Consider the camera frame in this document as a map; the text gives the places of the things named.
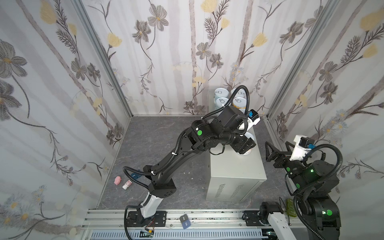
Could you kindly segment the yellow labelled can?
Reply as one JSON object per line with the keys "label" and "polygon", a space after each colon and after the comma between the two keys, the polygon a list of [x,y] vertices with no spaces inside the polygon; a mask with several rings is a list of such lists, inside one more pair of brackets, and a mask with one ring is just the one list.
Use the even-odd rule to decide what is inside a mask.
{"label": "yellow labelled can", "polygon": [[247,106],[247,99],[242,97],[236,97],[232,101],[232,105],[236,107],[237,109],[245,109]]}

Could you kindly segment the teal can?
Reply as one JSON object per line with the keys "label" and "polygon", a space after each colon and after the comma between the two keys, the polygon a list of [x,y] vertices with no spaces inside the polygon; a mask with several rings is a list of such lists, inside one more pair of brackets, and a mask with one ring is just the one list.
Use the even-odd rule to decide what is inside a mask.
{"label": "teal can", "polygon": [[228,100],[229,99],[225,97],[217,98],[215,100],[215,110],[218,110],[219,108],[223,107],[228,102]]}

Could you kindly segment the light blue labelled can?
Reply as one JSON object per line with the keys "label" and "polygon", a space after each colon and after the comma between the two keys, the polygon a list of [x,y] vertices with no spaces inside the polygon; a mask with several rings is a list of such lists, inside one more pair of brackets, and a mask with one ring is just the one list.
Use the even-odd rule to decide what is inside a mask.
{"label": "light blue labelled can", "polygon": [[229,95],[229,91],[225,88],[217,88],[214,91],[214,99],[217,100],[218,98],[227,98]]}

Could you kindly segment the orange can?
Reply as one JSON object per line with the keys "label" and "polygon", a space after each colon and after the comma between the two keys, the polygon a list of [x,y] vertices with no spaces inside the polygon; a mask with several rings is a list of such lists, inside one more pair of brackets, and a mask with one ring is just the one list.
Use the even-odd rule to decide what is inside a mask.
{"label": "orange can", "polygon": [[241,138],[240,149],[238,151],[238,154],[240,155],[249,155],[252,152],[252,149],[256,146],[255,143],[255,136],[251,133],[245,133]]}

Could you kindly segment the pink labelled can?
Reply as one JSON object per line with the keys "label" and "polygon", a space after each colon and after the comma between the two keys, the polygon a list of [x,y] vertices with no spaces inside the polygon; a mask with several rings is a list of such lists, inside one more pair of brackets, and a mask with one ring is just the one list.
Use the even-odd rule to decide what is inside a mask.
{"label": "pink labelled can", "polygon": [[[234,92],[236,91],[236,89],[232,89],[231,90],[231,95],[234,94]],[[237,93],[235,94],[235,98],[246,98],[246,92],[243,90],[243,89],[239,89],[237,91]]]}

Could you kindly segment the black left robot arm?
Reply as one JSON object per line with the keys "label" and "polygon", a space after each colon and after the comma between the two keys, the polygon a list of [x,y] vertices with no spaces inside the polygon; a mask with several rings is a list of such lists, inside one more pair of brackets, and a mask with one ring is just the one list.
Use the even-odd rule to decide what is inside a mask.
{"label": "black left robot arm", "polygon": [[124,166],[123,172],[130,181],[148,190],[146,199],[134,207],[135,218],[129,218],[128,212],[125,212],[124,225],[127,227],[129,223],[135,223],[136,226],[144,227],[154,222],[162,200],[177,190],[172,176],[190,158],[219,144],[229,145],[241,155],[255,147],[255,141],[246,137],[250,127],[249,121],[257,116],[249,106],[249,90],[241,85],[222,107],[194,121],[190,127],[183,130],[173,150],[159,163],[146,165],[142,171]]}

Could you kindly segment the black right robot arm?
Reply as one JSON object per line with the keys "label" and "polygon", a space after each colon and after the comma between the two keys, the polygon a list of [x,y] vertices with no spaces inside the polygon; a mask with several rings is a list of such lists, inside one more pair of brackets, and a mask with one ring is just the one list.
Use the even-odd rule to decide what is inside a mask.
{"label": "black right robot arm", "polygon": [[340,182],[337,172],[343,164],[341,151],[331,144],[315,146],[307,137],[285,152],[269,142],[265,146],[266,161],[273,162],[276,169],[284,169],[296,187],[290,193],[293,207],[310,239],[339,239],[340,210],[329,194]]}

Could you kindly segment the grey metal cabinet counter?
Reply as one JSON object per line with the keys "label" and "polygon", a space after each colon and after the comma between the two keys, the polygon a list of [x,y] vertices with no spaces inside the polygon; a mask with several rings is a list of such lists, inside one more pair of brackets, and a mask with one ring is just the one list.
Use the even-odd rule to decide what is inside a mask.
{"label": "grey metal cabinet counter", "polygon": [[244,202],[267,180],[259,145],[246,155],[222,145],[202,154],[205,158],[206,200]]}

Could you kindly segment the green circuit board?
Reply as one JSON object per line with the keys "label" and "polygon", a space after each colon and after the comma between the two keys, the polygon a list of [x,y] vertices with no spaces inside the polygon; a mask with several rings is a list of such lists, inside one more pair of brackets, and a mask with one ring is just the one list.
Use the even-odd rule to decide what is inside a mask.
{"label": "green circuit board", "polygon": [[286,212],[287,215],[293,218],[297,217],[297,213],[294,208],[294,201],[291,198],[286,199]]}

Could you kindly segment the small blue grey module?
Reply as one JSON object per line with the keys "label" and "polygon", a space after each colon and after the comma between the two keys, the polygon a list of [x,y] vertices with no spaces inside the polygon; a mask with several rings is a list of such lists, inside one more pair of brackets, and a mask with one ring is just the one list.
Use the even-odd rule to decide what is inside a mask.
{"label": "small blue grey module", "polygon": [[187,214],[180,216],[180,222],[184,230],[188,229],[191,226],[191,222]]}

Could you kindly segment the small blue box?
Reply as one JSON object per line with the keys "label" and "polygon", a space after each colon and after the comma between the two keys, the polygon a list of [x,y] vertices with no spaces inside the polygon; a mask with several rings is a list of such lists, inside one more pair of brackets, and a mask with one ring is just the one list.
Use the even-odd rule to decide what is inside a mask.
{"label": "small blue box", "polygon": [[140,175],[140,174],[136,174],[136,173],[132,173],[132,174],[131,174],[131,177],[132,177],[134,180],[137,180],[137,179],[139,179],[139,178],[141,177],[141,175]]}

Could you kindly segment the small pink white bottle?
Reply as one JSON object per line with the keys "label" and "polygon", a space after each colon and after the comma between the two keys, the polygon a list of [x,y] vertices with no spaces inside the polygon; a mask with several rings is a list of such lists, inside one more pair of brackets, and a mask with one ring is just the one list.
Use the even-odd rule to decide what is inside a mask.
{"label": "small pink white bottle", "polygon": [[124,183],[124,185],[122,186],[122,188],[123,188],[124,190],[127,190],[132,184],[133,184],[132,181],[128,180],[128,181],[126,181],[126,182]]}

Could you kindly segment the small pink object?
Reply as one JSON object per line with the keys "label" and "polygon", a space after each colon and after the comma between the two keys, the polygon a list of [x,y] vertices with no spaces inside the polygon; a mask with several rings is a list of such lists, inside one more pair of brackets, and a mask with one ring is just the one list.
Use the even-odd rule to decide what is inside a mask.
{"label": "small pink object", "polygon": [[122,178],[120,176],[116,176],[115,180],[114,180],[114,184],[116,186],[118,186],[122,181]]}

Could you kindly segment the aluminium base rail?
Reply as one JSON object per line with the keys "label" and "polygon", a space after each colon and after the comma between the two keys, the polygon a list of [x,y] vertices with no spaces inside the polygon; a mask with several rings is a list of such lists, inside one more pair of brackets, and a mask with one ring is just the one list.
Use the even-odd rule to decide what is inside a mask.
{"label": "aluminium base rail", "polygon": [[88,240],[93,231],[124,230],[127,238],[130,231],[143,230],[153,235],[155,230],[184,230],[180,216],[187,214],[191,226],[196,229],[261,229],[268,240],[309,240],[307,228],[298,218],[279,213],[272,217],[272,226],[263,225],[258,219],[257,209],[221,209],[221,210],[166,210],[165,216],[157,217],[148,227],[124,227],[123,210],[90,210],[82,224],[80,239]]}

